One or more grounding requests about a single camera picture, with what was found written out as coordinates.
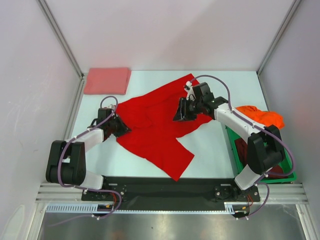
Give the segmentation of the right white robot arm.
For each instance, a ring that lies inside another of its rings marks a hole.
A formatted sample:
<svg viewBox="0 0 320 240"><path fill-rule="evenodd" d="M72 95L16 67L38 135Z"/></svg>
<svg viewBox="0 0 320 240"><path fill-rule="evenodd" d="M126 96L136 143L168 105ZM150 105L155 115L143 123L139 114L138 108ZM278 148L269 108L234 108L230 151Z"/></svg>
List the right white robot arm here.
<svg viewBox="0 0 320 240"><path fill-rule="evenodd" d="M242 201L248 196L250 187L285 159L279 128L252 120L232 107L229 98L215 97L206 82L193 85L187 81L184 90L187 96L179 99L173 121L194 121L198 115L206 115L230 128L247 144L247 164L234 178L235 185L230 188L231 196Z"/></svg>

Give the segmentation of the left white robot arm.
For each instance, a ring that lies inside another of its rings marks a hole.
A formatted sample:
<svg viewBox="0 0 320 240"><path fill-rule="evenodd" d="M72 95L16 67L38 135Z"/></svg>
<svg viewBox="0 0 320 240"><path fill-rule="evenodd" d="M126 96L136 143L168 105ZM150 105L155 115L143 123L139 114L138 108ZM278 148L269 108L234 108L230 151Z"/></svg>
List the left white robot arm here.
<svg viewBox="0 0 320 240"><path fill-rule="evenodd" d="M63 187L90 189L99 200L110 195L110 187L104 184L104 177L87 170L86 153L106 141L111 135L116 138L130 133L113 107L101 107L87 130L68 140L52 142L45 178L49 183Z"/></svg>

